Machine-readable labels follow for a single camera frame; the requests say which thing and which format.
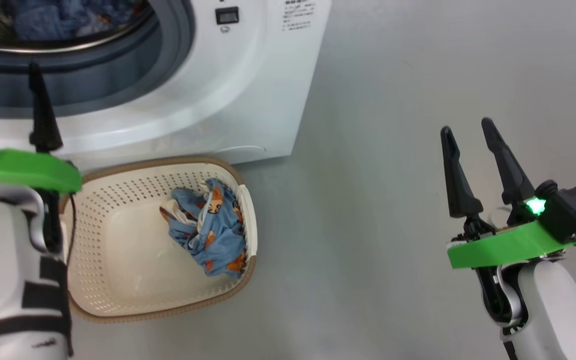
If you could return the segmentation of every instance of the gray floor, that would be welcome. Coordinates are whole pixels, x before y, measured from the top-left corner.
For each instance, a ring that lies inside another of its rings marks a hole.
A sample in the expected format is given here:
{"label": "gray floor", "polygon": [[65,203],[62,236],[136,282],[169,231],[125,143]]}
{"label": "gray floor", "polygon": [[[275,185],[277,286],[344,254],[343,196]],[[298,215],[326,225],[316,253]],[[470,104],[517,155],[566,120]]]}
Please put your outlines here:
{"label": "gray floor", "polygon": [[[462,222],[443,125],[484,217],[501,205],[483,116],[535,185],[576,185],[576,4],[335,0],[293,155],[238,166],[258,219],[249,285],[156,321],[75,319],[76,358],[506,359],[445,248]],[[576,279],[576,249],[565,264]]]}

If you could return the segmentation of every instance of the green strap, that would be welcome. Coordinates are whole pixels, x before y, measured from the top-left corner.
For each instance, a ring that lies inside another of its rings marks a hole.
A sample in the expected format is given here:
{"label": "green strap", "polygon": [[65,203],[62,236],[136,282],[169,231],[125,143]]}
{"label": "green strap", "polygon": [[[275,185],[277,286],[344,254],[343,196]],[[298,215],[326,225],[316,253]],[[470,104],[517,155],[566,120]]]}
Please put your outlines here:
{"label": "green strap", "polygon": [[82,174],[48,153],[0,150],[0,183],[70,194],[82,189]]}
{"label": "green strap", "polygon": [[537,221],[448,249],[453,269],[483,268],[523,262],[572,246],[555,240]]}

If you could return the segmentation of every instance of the laundry basket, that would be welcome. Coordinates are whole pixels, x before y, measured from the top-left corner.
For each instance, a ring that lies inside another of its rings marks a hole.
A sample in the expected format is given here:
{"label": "laundry basket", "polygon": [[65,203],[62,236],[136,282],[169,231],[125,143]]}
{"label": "laundry basket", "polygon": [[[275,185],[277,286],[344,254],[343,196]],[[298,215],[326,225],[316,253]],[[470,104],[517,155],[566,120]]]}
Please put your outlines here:
{"label": "laundry basket", "polygon": [[[173,189],[199,192],[209,178],[229,187],[241,207],[246,266],[239,279],[206,276],[169,237],[159,212]],[[73,312],[89,321],[142,321],[219,303],[237,294],[255,268],[257,224],[250,193],[233,167],[218,159],[174,157],[91,173],[75,195],[75,208],[68,291]],[[70,240],[70,200],[62,203],[61,214],[64,238]]]}

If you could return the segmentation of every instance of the glowing green led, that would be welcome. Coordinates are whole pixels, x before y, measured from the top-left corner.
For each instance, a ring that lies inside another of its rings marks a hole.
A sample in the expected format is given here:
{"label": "glowing green led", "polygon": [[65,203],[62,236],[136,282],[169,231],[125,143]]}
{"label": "glowing green led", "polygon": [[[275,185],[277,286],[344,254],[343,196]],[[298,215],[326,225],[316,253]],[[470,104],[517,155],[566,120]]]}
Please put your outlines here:
{"label": "glowing green led", "polygon": [[526,201],[526,205],[528,205],[530,211],[537,216],[546,210],[546,200],[542,200],[541,198],[531,198]]}

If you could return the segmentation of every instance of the blue clothing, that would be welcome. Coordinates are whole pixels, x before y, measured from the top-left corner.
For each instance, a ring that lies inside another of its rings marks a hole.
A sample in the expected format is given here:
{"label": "blue clothing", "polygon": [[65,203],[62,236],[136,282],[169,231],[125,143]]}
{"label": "blue clothing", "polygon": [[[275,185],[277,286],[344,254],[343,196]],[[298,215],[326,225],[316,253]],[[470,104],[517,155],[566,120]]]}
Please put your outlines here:
{"label": "blue clothing", "polygon": [[171,194],[189,219],[202,223],[201,229],[197,231],[197,226],[168,216],[168,234],[188,250],[206,275],[228,274],[239,278],[245,261],[246,242],[237,198],[219,180],[209,178],[205,182],[210,189],[206,199],[189,189],[174,189]]}
{"label": "blue clothing", "polygon": [[59,41],[112,30],[134,15],[134,0],[8,0],[21,41]]}

